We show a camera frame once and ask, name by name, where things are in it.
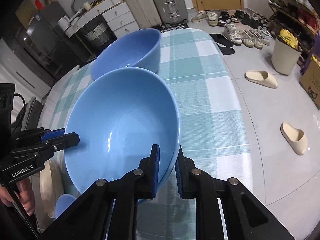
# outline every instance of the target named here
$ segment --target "bowl rim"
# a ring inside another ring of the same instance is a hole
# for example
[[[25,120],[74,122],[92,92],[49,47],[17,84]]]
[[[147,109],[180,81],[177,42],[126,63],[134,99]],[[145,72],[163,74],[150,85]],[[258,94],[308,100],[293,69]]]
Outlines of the bowl rim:
[[[161,41],[161,32],[157,29],[153,29],[153,28],[146,28],[146,29],[140,29],[140,30],[136,30],[132,33],[129,33],[125,36],[122,36],[121,38],[115,40],[113,43],[111,43],[108,47],[106,47],[98,56],[97,58],[94,60],[93,64],[92,64],[92,68],[95,66],[95,63],[96,63],[96,60],[100,57],[100,55],[103,55],[104,53],[106,53],[105,51],[108,50],[108,48],[111,48],[111,46],[114,46],[114,44],[117,44],[117,42],[119,42],[120,40],[124,40],[124,39],[128,39],[130,38],[130,36],[132,36],[134,33],[137,33],[137,32],[156,32],[159,34],[159,38],[158,38],[158,41],[154,44],[154,46],[148,51],[148,53],[146,55],[144,55],[141,59],[139,59],[135,64],[139,63],[140,61],[142,61],[144,58],[146,58],[149,54],[151,54],[151,52],[153,52],[155,50],[155,48],[159,45],[160,41]],[[90,76],[93,80],[97,80],[97,79],[94,79],[93,76],[92,76],[92,68],[90,70]]]
[[[66,128],[65,128],[65,134],[67,133],[67,127],[68,127],[68,124],[69,124],[69,121],[70,121],[70,117],[72,115],[72,112],[73,110],[75,109],[76,105],[79,104],[79,100],[81,99],[81,97],[84,97],[84,94],[86,93],[86,91],[88,91],[88,88],[90,88],[94,83],[97,83],[100,79],[103,79],[105,78],[105,76],[107,75],[110,75],[111,73],[113,72],[117,72],[117,71],[141,71],[141,72],[146,72],[146,73],[149,73],[151,74],[152,76],[154,76],[157,80],[159,80],[163,85],[164,87],[166,88],[166,90],[169,92],[169,95],[172,99],[172,102],[174,104],[174,108],[175,108],[175,111],[176,111],[176,118],[178,120],[178,131],[177,131],[177,134],[176,134],[176,137],[177,137],[177,141],[176,141],[176,148],[174,150],[174,152],[172,153],[172,157],[171,157],[171,160],[169,162],[169,165],[167,167],[167,170],[165,171],[164,175],[162,176],[162,178],[160,179],[160,181],[158,182],[158,185],[157,185],[157,190],[156,192],[159,191],[159,189],[161,189],[161,187],[164,185],[164,183],[167,181],[170,173],[172,172],[173,170],[173,167],[176,163],[176,160],[178,158],[178,153],[179,153],[179,149],[180,149],[180,141],[181,141],[181,116],[180,116],[180,111],[179,111],[179,107],[178,107],[178,103],[177,103],[177,100],[173,94],[173,92],[171,91],[170,87],[168,86],[168,84],[162,79],[160,78],[157,74],[153,73],[152,71],[150,70],[147,70],[147,69],[144,69],[144,68],[140,68],[140,67],[130,67],[130,68],[118,68],[118,69],[115,69],[115,70],[112,70],[110,72],[107,72],[105,74],[103,74],[102,76],[100,76],[99,78],[97,78],[95,81],[93,81],[84,91],[83,93],[79,96],[79,98],[77,99],[75,105],[73,106],[72,110],[71,110],[71,113],[70,113],[70,116],[68,117],[68,121],[67,121],[67,124],[66,124]],[[66,161],[66,158],[65,158],[65,155],[63,154],[64,156],[64,160],[65,160],[65,165],[66,165],[66,168],[67,168],[67,172],[68,172],[68,175],[72,181],[72,184],[76,187],[76,189],[82,194],[83,192],[81,192],[79,190],[79,188],[76,186],[76,184],[74,183],[73,179],[72,179],[72,175],[69,173],[68,171],[68,161]]]

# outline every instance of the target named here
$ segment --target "red object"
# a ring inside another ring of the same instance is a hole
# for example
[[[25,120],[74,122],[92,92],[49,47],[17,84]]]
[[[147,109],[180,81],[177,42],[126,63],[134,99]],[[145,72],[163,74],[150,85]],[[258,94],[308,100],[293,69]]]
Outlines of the red object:
[[[312,30],[313,32],[316,31],[317,29],[317,20],[316,20],[316,17],[311,15],[311,14],[308,14],[308,20],[307,20],[307,24],[306,26]]]
[[[307,12],[300,9],[299,11],[299,17],[298,17],[299,22],[301,22],[302,24],[306,25],[307,22]]]
[[[42,3],[40,2],[40,0],[35,0],[35,5],[38,8],[38,10],[41,10],[44,8],[44,6],[42,5]]]

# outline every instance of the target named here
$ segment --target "human hand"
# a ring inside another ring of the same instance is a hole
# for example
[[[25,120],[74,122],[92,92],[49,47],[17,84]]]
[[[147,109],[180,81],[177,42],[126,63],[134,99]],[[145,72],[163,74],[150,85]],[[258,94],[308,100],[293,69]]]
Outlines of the human hand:
[[[35,195],[31,187],[31,182],[28,178],[26,178],[26,179],[20,180],[17,184],[21,190],[21,192],[17,193],[17,197],[19,198],[27,214],[31,216],[35,211],[35,207],[36,207]],[[0,186],[0,199],[2,203],[5,204],[7,207],[12,207],[12,203],[14,201],[11,198],[8,191],[2,186]]]

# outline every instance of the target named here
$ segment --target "doormat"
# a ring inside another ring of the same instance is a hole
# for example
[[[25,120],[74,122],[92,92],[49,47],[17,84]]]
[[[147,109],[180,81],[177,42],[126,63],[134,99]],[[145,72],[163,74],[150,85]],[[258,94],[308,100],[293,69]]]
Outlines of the doormat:
[[[166,32],[179,30],[179,29],[189,29],[189,26],[186,25],[185,23],[183,23],[183,24],[179,24],[179,25],[176,25],[176,26],[171,26],[169,28],[162,29],[162,30],[160,30],[160,32],[161,33],[166,33]]]

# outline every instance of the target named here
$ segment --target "beige slide sandal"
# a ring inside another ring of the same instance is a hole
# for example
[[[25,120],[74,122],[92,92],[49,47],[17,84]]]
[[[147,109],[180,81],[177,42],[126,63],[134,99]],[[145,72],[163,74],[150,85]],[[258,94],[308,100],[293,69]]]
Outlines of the beige slide sandal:
[[[298,155],[303,155],[308,144],[308,140],[304,132],[293,127],[288,122],[283,122],[280,130],[283,137],[287,140],[295,153]]]
[[[261,70],[248,70],[244,74],[245,78],[253,83],[257,83],[259,85],[269,87],[269,88],[277,88],[278,82],[276,78],[267,71]]]
[[[40,171],[40,194],[45,212],[49,217],[55,217],[55,207],[58,198],[64,194],[62,179],[58,165],[53,160],[44,163]]]

